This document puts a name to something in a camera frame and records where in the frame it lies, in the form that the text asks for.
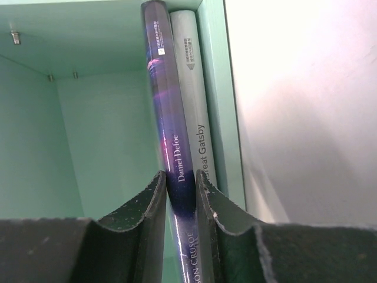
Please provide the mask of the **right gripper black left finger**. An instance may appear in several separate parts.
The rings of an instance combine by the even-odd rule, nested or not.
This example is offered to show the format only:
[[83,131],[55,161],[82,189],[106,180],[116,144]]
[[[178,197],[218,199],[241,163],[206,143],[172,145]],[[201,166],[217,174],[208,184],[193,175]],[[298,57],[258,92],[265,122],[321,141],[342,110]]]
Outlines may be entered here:
[[99,220],[1,220],[2,282],[160,282],[166,175]]

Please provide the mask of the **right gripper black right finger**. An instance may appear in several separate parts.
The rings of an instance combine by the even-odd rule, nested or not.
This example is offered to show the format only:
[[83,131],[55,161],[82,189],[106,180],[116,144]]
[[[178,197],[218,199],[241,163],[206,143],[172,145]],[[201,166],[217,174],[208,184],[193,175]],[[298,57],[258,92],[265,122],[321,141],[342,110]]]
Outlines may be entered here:
[[205,282],[375,282],[376,228],[266,223],[196,173]]

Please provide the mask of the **dark Robinson Crusoe book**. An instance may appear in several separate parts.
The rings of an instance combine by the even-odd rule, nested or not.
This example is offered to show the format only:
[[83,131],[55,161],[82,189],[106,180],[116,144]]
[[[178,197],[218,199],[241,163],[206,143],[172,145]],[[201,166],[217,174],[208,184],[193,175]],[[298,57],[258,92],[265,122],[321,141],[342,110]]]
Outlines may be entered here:
[[196,181],[167,4],[143,2],[141,17],[181,280],[204,282]]

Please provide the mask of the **pale green book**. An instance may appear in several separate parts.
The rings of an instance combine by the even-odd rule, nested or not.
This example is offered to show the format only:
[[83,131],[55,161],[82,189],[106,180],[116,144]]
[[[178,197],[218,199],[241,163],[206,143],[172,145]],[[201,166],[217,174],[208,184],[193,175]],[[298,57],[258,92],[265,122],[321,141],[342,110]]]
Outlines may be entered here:
[[170,14],[174,49],[194,171],[203,170],[217,184],[196,15]]

